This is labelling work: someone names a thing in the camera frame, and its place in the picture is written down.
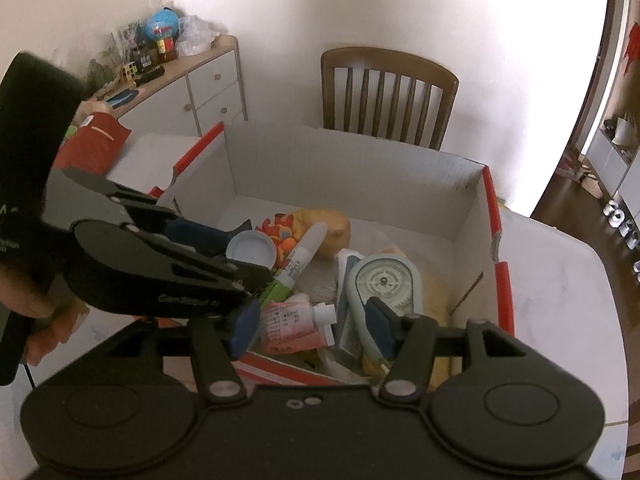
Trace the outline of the person's left hand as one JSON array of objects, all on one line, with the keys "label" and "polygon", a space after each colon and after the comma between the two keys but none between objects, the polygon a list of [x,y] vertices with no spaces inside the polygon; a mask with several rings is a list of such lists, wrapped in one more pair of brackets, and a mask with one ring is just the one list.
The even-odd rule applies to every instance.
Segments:
[{"label": "person's left hand", "polygon": [[37,366],[59,344],[67,344],[89,315],[89,307],[76,296],[38,292],[24,272],[5,263],[1,265],[1,303],[26,318],[51,320],[27,338],[26,362],[31,366]]}]

